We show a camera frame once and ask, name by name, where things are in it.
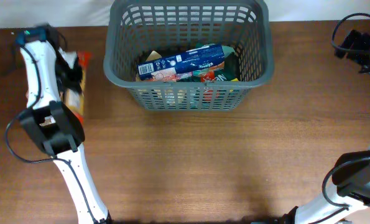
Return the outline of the blue tissue box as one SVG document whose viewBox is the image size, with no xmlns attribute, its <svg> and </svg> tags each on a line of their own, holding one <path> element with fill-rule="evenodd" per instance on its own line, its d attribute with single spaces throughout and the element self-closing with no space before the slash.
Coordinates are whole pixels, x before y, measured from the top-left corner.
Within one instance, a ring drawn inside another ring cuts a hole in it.
<svg viewBox="0 0 370 224">
<path fill-rule="evenodd" d="M 169 57 L 161 57 L 140 63 L 139 78 L 158 82 L 176 81 L 179 75 L 214 67 L 224 62 L 222 45 L 206 45 Z"/>
</svg>

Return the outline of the beige paper bag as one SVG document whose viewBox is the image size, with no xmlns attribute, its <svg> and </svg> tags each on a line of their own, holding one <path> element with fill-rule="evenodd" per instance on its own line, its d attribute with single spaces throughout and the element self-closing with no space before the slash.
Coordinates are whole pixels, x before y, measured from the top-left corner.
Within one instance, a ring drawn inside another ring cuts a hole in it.
<svg viewBox="0 0 370 224">
<path fill-rule="evenodd" d="M 141 57 L 141 62 L 148 62 L 151 60 L 156 60 L 158 58 L 162 58 L 161 54 L 157 53 L 156 51 L 152 51 L 149 56 L 146 58 L 146 56 Z M 139 73 L 136 74 L 136 81 L 141 82 L 142 80 L 139 77 Z"/>
</svg>

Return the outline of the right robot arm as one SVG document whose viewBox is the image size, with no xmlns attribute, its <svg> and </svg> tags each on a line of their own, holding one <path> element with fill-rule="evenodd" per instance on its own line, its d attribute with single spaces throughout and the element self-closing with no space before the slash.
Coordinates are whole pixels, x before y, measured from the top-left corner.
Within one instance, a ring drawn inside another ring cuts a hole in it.
<svg viewBox="0 0 370 224">
<path fill-rule="evenodd" d="M 352 30 L 340 45 L 331 43 L 338 58 L 346 57 L 370 74 L 370 35 Z M 352 213 L 370 208 L 370 145 L 365 151 L 341 155 L 321 184 L 321 194 L 294 207 L 271 223 L 346 223 Z"/>
</svg>

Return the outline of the green Nescafe bag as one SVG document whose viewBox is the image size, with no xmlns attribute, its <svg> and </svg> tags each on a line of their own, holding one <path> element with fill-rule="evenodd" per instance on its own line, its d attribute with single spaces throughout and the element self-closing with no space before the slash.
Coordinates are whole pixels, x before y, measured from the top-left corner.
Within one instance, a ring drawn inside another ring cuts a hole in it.
<svg viewBox="0 0 370 224">
<path fill-rule="evenodd" d="M 238 82 L 240 78 L 239 58 L 232 47 L 222 45 L 224 61 L 219 65 L 195 70 L 187 73 L 176 74 L 178 82 L 212 82 L 229 81 Z"/>
</svg>

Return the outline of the orange spaghetti pack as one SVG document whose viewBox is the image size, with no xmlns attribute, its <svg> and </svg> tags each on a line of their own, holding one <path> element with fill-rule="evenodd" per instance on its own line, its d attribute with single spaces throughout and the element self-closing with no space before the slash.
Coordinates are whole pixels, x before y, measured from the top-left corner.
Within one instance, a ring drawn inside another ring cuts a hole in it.
<svg viewBox="0 0 370 224">
<path fill-rule="evenodd" d="M 73 114 L 83 124 L 84 117 L 84 101 L 85 101 L 85 85 L 86 85 L 86 70 L 89 61 L 92 57 L 90 52 L 66 52 L 63 58 L 72 65 L 80 73 L 80 80 L 75 81 L 76 88 L 66 89 L 63 94 L 64 104 L 73 112 Z"/>
</svg>

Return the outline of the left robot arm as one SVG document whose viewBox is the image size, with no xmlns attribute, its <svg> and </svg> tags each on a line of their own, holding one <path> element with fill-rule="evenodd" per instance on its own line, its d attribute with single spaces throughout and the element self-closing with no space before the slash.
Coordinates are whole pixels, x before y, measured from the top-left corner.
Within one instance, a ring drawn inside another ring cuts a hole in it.
<svg viewBox="0 0 370 224">
<path fill-rule="evenodd" d="M 85 158 L 81 114 L 68 103 L 81 105 L 85 84 L 85 55 L 66 52 L 64 36 L 49 24 L 22 30 L 15 46 L 27 75 L 26 108 L 14 117 L 35 146 L 53 162 L 68 187 L 79 223 L 112 223 L 95 187 Z"/>
</svg>

